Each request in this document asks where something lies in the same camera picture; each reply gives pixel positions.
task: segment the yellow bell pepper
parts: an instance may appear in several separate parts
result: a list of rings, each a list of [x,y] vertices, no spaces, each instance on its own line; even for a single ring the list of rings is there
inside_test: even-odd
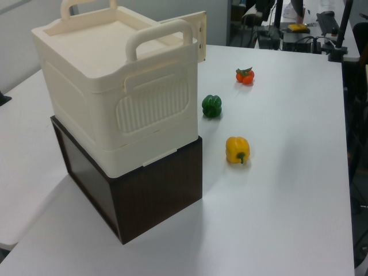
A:
[[[231,163],[243,164],[250,156],[248,141],[243,137],[230,137],[226,141],[226,159]]]

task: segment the bell pepper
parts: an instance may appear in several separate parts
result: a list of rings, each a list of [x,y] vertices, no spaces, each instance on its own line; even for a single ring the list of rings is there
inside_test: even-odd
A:
[[[243,164],[249,156],[249,144],[243,137],[230,137],[226,141],[226,159],[230,163]]]
[[[208,95],[202,101],[203,114],[209,118],[215,118],[221,114],[221,98],[219,96]]]

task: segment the dark wooden box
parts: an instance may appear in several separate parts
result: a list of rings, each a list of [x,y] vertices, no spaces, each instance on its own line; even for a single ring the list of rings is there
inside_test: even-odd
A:
[[[148,166],[109,178],[55,117],[69,174],[125,244],[202,198],[202,139]]]

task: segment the tomato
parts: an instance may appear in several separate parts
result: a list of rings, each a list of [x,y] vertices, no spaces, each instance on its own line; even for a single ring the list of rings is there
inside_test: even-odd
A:
[[[248,75],[243,78],[243,84],[250,85],[253,82],[253,76]]]
[[[244,76],[241,73],[236,73],[236,79],[238,82],[243,82]]]
[[[254,78],[254,72],[253,70],[247,72],[248,75],[251,75]]]

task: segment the ribbed panel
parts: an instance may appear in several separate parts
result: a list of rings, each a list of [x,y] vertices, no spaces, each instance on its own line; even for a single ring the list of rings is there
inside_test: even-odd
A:
[[[189,101],[187,84],[183,78],[145,84],[123,98],[117,105],[120,131],[131,133],[183,111]]]

